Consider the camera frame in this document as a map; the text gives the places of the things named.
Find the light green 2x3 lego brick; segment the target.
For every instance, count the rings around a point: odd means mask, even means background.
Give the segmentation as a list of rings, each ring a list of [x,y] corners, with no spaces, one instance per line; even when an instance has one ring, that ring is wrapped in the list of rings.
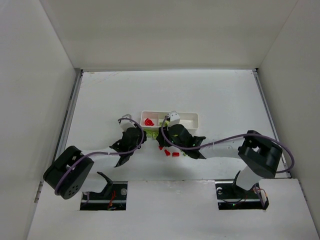
[[[152,131],[151,130],[145,130],[145,133],[147,136],[151,136],[152,135]]]

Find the red transparent curved lego piece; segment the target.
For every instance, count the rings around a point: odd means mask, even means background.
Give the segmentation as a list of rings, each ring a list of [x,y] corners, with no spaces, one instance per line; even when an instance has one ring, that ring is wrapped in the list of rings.
[[[148,127],[152,127],[154,126],[154,122],[150,119],[150,118],[146,118],[145,121],[144,121],[144,125],[145,126],[148,126]]]

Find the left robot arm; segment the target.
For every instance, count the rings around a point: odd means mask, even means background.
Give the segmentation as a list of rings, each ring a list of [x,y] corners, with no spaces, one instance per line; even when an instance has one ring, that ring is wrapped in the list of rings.
[[[54,194],[64,200],[78,192],[101,193],[104,168],[118,168],[127,163],[134,152],[147,140],[147,133],[134,124],[122,132],[122,137],[107,149],[85,154],[74,145],[67,147],[43,174]]]

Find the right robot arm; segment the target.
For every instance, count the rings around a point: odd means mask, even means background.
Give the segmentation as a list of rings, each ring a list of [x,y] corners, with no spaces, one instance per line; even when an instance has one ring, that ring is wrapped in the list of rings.
[[[244,191],[251,190],[261,179],[273,179],[283,153],[272,138],[254,130],[218,143],[205,136],[193,136],[181,124],[159,127],[158,131],[160,147],[176,147],[192,159],[241,159],[246,167],[236,174],[233,184]]]

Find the red lego piece right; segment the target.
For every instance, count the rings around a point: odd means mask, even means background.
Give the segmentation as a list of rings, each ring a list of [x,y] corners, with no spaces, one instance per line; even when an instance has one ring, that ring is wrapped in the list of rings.
[[[172,156],[173,156],[173,157],[179,157],[179,156],[180,156],[180,153],[179,153],[179,152],[173,152],[173,153],[172,153]]]

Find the white divided sorting tray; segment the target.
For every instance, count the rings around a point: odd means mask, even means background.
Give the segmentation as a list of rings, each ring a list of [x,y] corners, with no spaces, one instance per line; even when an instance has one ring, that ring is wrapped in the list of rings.
[[[178,112],[180,116],[180,124],[182,124],[188,131],[195,132],[199,128],[199,116],[197,113]],[[163,122],[167,112],[164,111],[142,111],[140,117],[140,125],[147,130],[158,130],[159,122]],[[151,119],[154,126],[145,126],[145,119]]]

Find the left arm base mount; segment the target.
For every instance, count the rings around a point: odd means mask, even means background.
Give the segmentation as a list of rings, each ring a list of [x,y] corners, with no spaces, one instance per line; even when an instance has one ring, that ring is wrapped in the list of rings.
[[[125,211],[127,208],[127,181],[113,181],[103,172],[97,172],[103,179],[100,191],[82,193],[80,211]]]

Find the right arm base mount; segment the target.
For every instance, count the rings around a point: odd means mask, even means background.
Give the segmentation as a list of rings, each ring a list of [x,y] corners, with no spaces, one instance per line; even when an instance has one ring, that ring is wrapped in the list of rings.
[[[236,185],[240,171],[233,180],[215,182],[217,206],[219,210],[267,210],[270,205],[266,191],[259,183],[250,190],[244,190]]]

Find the left aluminium frame rail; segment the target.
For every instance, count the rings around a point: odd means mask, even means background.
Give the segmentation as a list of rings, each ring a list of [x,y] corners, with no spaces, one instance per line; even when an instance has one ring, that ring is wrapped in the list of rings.
[[[78,84],[78,81],[82,75],[82,72],[83,70],[81,68],[75,68],[75,79],[73,81],[73,85],[72,85],[72,89],[71,89],[71,92],[70,92],[70,95],[69,95],[69,98],[68,98],[68,102],[67,102],[67,107],[66,107],[66,110],[64,112],[64,116],[63,116],[63,122],[61,124],[61,127],[60,127],[60,130],[59,130],[59,135],[58,135],[58,139],[56,141],[56,145],[55,145],[55,149],[54,149],[54,153],[53,153],[53,156],[48,160],[47,163],[49,163],[50,165],[55,161],[56,159],[56,155],[58,153],[58,150],[59,150],[59,145],[60,145],[60,142],[61,142],[61,137],[63,135],[63,131],[64,131],[64,128],[65,128],[65,124],[66,124],[66,121],[67,121],[67,118],[68,118],[68,114],[69,114],[69,109],[70,109],[70,105],[71,105],[71,102],[72,102],[72,99],[73,99],[73,96],[75,94],[75,91],[76,91],[76,85]],[[38,203],[39,199],[40,199],[40,194],[41,194],[41,190],[42,190],[42,187],[43,187],[43,184],[44,184],[44,180],[41,179],[41,181],[39,182],[39,185],[38,185],[38,188],[37,188],[37,192],[36,192],[36,195],[35,195],[35,198],[34,198],[34,203]]]

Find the aluminium frame rail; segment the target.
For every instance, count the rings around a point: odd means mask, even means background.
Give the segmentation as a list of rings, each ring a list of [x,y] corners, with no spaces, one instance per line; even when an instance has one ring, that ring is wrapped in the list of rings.
[[[262,88],[262,85],[261,85],[261,81],[259,79],[258,70],[259,70],[258,68],[254,68],[252,70],[252,73],[253,73],[253,76],[255,78],[255,82],[256,82],[256,85],[258,87],[258,90],[259,90],[259,93],[260,93],[260,96],[261,96],[261,99],[262,99],[262,102],[263,102],[263,105],[264,105],[264,108],[265,108],[265,111],[266,111],[266,114],[267,114],[267,118],[268,118],[269,124],[271,126],[272,136],[278,141],[279,137],[278,137],[278,134],[277,134],[277,131],[276,131],[276,128],[275,128],[275,124],[273,122],[273,118],[272,118],[272,115],[271,115],[271,112],[270,112],[270,109],[269,109],[269,106],[268,106],[268,103],[267,103],[267,100],[266,100],[266,97],[265,97],[265,94],[264,94],[264,91],[263,91],[263,88]],[[288,164],[287,164],[286,158],[284,156],[285,152],[286,151],[283,151],[283,153],[281,155],[281,160],[280,160],[280,162],[283,165],[284,170],[288,168]],[[292,178],[292,175],[291,175],[290,171],[286,171],[285,173],[279,173],[279,174],[285,174],[285,177],[287,179],[291,179]]]
[[[68,98],[68,102],[67,102],[67,107],[66,107],[66,110],[64,112],[64,116],[63,116],[63,122],[61,124],[61,127],[60,127],[60,130],[59,130],[59,135],[58,135],[58,139],[56,141],[56,145],[55,145],[55,149],[54,149],[54,153],[53,153],[53,156],[48,160],[47,163],[49,163],[50,165],[55,161],[56,159],[56,155],[58,153],[58,150],[59,150],[59,145],[60,145],[60,142],[61,142],[61,137],[63,135],[63,131],[64,131],[64,128],[65,128],[65,124],[66,124],[66,121],[67,121],[67,118],[68,118],[68,114],[69,114],[69,109],[70,109],[70,105],[71,105],[71,102],[72,102],[72,99],[73,99],[73,96],[75,94],[75,91],[76,91],[76,85],[78,84],[78,81],[82,75],[82,72],[83,70],[81,68],[75,68],[75,79],[73,81],[73,85],[72,85],[72,89],[71,89],[71,92],[70,92],[70,95],[69,95],[69,98]],[[44,184],[44,180],[41,179],[41,181],[39,182],[39,185],[38,185],[38,188],[37,188],[37,192],[36,192],[36,195],[35,195],[35,198],[34,198],[34,203],[38,203],[39,199],[40,199],[40,194],[41,194],[41,190],[42,190],[42,187],[43,187],[43,184]]]

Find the right aluminium frame rail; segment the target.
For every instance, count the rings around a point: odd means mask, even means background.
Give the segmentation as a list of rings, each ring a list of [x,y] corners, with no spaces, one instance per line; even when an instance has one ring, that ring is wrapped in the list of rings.
[[[273,118],[272,118],[272,115],[271,115],[271,112],[270,112],[270,109],[269,109],[269,106],[268,106],[268,103],[267,103],[267,100],[266,100],[266,97],[265,97],[265,94],[264,94],[264,91],[263,91],[263,88],[262,88],[262,85],[261,85],[261,81],[259,79],[258,70],[259,70],[258,68],[254,68],[252,70],[252,73],[253,73],[253,76],[255,78],[255,82],[256,82],[256,85],[258,87],[258,90],[259,90],[259,93],[260,93],[260,96],[261,96],[261,99],[262,99],[262,102],[263,102],[263,105],[264,105],[264,108],[265,108],[265,111],[266,111],[266,114],[267,114],[267,118],[268,118],[269,124],[271,126],[272,136],[278,141],[279,137],[278,137],[278,134],[277,134],[277,131],[276,131],[276,128],[275,128],[275,124],[273,122]],[[283,151],[283,153],[281,155],[281,160],[280,160],[280,162],[283,165],[284,170],[288,168],[288,164],[287,164],[286,158],[284,156],[285,152],[286,151]],[[291,175],[290,171],[286,171],[285,173],[279,173],[279,174],[285,174],[285,177],[287,179],[291,179],[292,178],[292,175]]]

